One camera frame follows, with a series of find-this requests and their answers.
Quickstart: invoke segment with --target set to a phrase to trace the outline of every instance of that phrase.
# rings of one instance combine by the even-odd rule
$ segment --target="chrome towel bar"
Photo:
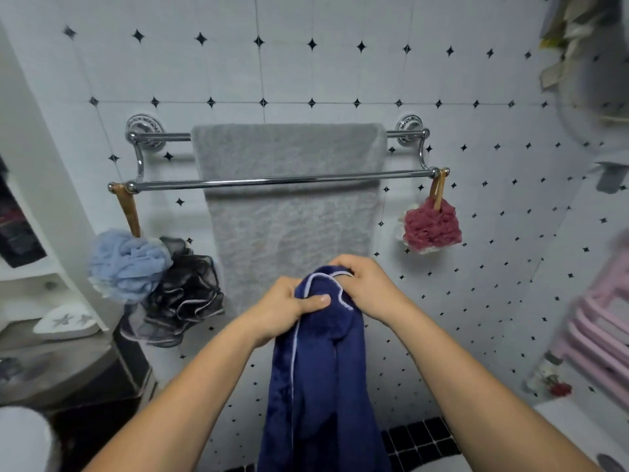
[[[353,174],[329,174],[329,175],[290,175],[285,177],[261,177],[258,179],[237,180],[197,180],[197,181],[154,181],[144,182],[144,151],[160,150],[165,142],[190,141],[190,133],[166,133],[162,125],[153,116],[148,114],[136,114],[127,122],[126,139],[133,145],[137,161],[137,176],[134,181],[125,182],[125,188],[131,194],[150,192],[152,190],[184,190],[184,189],[208,189],[212,187],[244,187],[264,186],[276,184],[308,184],[312,182],[344,182],[344,181],[372,181],[379,179],[405,179],[413,177],[439,176],[437,167],[428,167],[424,162],[424,142],[429,137],[430,131],[424,128],[421,119],[417,116],[406,116],[397,124],[397,130],[387,131],[388,138],[397,138],[400,144],[408,146],[419,139],[418,170],[393,170],[389,172],[358,172]],[[113,192],[114,182],[108,185]]]

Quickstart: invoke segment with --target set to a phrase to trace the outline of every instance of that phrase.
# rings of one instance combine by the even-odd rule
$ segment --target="black floor tile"
[[[430,444],[432,442],[429,430],[423,422],[414,422],[408,425],[407,428],[408,432],[411,433],[411,437],[413,437],[415,445]]]
[[[395,452],[395,447],[393,447],[393,442],[391,442],[389,433],[383,430],[381,434],[382,434],[382,442],[384,443],[384,448],[386,449],[387,454],[392,454],[393,452]]]
[[[445,439],[444,441],[439,441],[436,443],[436,446],[443,457],[455,456],[461,453],[459,447],[457,446],[457,443],[454,442],[453,439]]]
[[[423,463],[436,461],[437,459],[441,459],[441,454],[439,453],[439,449],[436,448],[435,444],[423,445],[417,448],[417,452],[420,453],[421,460]]]
[[[404,472],[404,469],[399,463],[399,459],[397,459],[396,454],[389,456],[389,460],[391,461],[391,472]]]
[[[448,429],[448,432],[450,432],[450,435],[452,435],[452,430],[450,429],[450,426],[448,425],[448,422],[445,420],[444,416],[441,416],[441,420],[444,421],[445,427]]]
[[[397,452],[413,449],[413,439],[411,439],[406,426],[401,425],[389,430],[389,435]]]
[[[422,464],[421,457],[415,449],[400,452],[398,455],[404,472],[410,472],[411,470],[418,468]]]
[[[450,437],[450,431],[447,427],[445,427],[444,421],[442,421],[440,417],[433,417],[432,419],[427,419],[424,422],[430,431],[430,435],[436,441],[441,441],[442,439]]]

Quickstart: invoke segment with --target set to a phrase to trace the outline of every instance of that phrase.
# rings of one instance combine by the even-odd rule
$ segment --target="soap dish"
[[[99,330],[90,311],[80,301],[51,309],[33,327],[33,333],[48,340],[82,338]]]

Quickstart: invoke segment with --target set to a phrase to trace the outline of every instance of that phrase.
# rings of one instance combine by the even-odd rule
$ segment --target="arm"
[[[191,471],[253,350],[288,331],[303,313],[330,303],[328,295],[295,299],[298,284],[280,278],[134,416],[84,472]]]
[[[360,309],[389,326],[409,350],[473,470],[599,471],[399,291],[376,262],[341,255],[332,264],[353,271],[353,278],[336,280]]]

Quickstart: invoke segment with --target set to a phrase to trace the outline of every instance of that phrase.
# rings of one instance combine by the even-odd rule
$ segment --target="person's right hand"
[[[338,275],[334,279],[352,297],[356,306],[374,320],[389,326],[391,317],[401,309],[409,305],[416,308],[372,259],[341,255],[330,265],[342,266],[353,272],[353,277]]]

